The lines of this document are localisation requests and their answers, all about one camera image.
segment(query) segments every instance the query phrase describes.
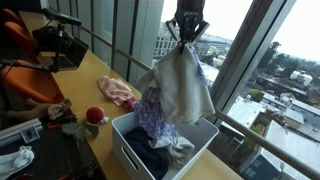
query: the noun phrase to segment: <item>orange chair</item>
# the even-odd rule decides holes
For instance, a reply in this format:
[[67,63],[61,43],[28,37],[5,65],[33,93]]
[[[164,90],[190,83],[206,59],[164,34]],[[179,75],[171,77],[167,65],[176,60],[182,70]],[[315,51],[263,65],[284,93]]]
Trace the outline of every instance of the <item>orange chair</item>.
[[16,14],[14,11],[7,9],[7,8],[4,8],[4,9],[2,9],[2,14],[5,16],[6,21],[15,22],[18,25],[20,25],[21,27],[27,29],[22,18],[18,14]]
[[4,28],[31,60],[39,63],[35,54],[36,43],[29,32],[19,24],[11,21],[5,22]]
[[[24,60],[18,62],[31,65]],[[9,69],[7,66],[1,70],[3,81],[22,98],[31,98],[39,103],[58,103],[64,100],[50,72],[25,67],[12,67],[8,72]]]

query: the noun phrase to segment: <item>dark blue cloth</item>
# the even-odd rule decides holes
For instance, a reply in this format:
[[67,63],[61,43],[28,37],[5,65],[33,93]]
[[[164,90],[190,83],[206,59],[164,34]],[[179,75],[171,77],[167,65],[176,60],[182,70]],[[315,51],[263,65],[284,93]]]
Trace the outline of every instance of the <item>dark blue cloth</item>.
[[162,179],[166,175],[169,168],[166,148],[152,149],[148,143],[152,138],[142,127],[134,128],[124,138],[156,179]]

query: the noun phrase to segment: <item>purple floral fabric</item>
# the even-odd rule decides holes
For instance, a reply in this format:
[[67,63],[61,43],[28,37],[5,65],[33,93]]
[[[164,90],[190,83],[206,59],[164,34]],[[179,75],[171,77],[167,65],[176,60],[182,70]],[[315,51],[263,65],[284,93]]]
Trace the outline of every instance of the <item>purple floral fabric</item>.
[[150,137],[157,140],[174,130],[174,125],[163,119],[159,96],[159,88],[149,87],[134,105],[135,119]]

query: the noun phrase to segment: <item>red ball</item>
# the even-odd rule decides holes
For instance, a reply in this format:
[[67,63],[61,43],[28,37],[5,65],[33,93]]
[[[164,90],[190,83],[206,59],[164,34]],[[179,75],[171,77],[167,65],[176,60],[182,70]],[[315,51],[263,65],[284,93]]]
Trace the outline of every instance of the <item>red ball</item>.
[[87,119],[92,123],[96,124],[101,121],[104,117],[104,111],[100,107],[91,107],[87,110]]

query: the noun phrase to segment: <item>city view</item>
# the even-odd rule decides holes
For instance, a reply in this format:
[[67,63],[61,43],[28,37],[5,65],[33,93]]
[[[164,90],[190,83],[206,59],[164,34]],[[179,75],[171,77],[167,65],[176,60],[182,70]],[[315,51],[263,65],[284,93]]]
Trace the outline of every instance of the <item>city view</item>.
[[[242,14],[242,19],[236,18],[234,24],[238,27],[236,30],[233,28],[233,34],[209,30],[194,43],[209,87],[214,84],[227,58],[232,38],[240,28],[239,22],[244,19],[244,12],[249,9],[251,2],[237,2],[239,6],[241,4],[238,14]],[[215,9],[219,9],[218,5],[229,7],[226,3],[210,1],[211,5],[217,5]],[[257,60],[259,62],[249,80],[237,92],[238,97],[228,112],[228,116],[314,169],[320,169],[320,54],[314,48],[317,46],[310,45],[319,39],[317,33],[311,34],[319,28],[307,23],[306,19],[315,16],[312,13],[316,12],[313,7],[317,3],[296,2],[262,58]],[[155,60],[161,59],[177,45],[164,23],[172,18],[170,14],[173,15],[175,10],[176,6],[166,0],[153,54]],[[221,13],[221,17],[226,16],[226,13]],[[205,20],[206,17],[208,11],[205,8]],[[209,23],[213,29],[219,29],[219,26]],[[303,33],[306,32],[305,27],[312,29],[310,34]],[[230,125],[223,122],[219,129],[219,136],[210,150],[244,179],[272,179],[276,176],[308,179]],[[273,173],[264,174],[264,168]]]

